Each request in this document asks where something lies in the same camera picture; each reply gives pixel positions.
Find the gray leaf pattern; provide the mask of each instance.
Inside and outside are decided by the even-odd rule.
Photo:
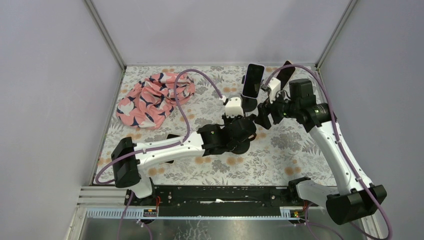
[[[160,72],[179,73],[189,68],[208,75],[227,97],[239,95],[243,89],[241,79],[246,66],[129,66],[115,105],[139,80]],[[267,78],[275,69],[276,66],[266,66],[263,77]],[[319,87],[306,71],[297,69],[294,75],[292,79],[310,79],[317,101],[322,101]],[[194,80],[195,94],[182,105],[182,109],[190,122],[190,131],[196,131],[206,124],[222,124],[224,107],[212,85],[200,74],[189,73],[189,76]],[[266,94],[261,92],[258,102],[265,99]],[[186,131],[184,119],[177,109],[156,130],[125,126],[113,114],[98,159],[97,172],[111,161],[110,155],[122,138],[131,137],[136,143],[154,142],[166,139],[168,134],[183,136]],[[145,173],[158,185],[286,186],[288,181],[302,176],[323,185],[336,185],[316,142],[294,119],[284,119],[270,130],[257,126],[257,137],[245,154],[226,152],[222,155],[178,159],[173,164],[162,163],[146,169]],[[109,168],[100,180],[107,181],[113,177],[112,168]]]

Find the gray wall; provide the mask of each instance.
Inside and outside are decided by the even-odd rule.
[[[388,192],[393,239],[424,236],[423,13],[422,0],[359,1],[322,67],[350,149]]]
[[[128,65],[315,63],[349,0],[94,0]]]
[[[82,0],[0,1],[0,239],[63,239],[119,78]]]

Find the pink cloth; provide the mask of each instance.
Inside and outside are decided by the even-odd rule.
[[[123,124],[133,128],[158,129],[177,105],[174,84],[178,73],[158,73],[140,80],[119,101],[116,116]],[[195,84],[187,74],[177,83],[176,92],[181,104],[195,93]]]

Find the black phone holder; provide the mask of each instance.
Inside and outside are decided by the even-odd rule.
[[[243,75],[243,78],[241,79],[241,84],[245,83],[245,77],[246,75]],[[240,97],[241,97],[241,108],[243,108],[243,112],[245,113],[252,112],[258,106],[258,100],[256,98],[245,97],[243,95],[240,95]]]

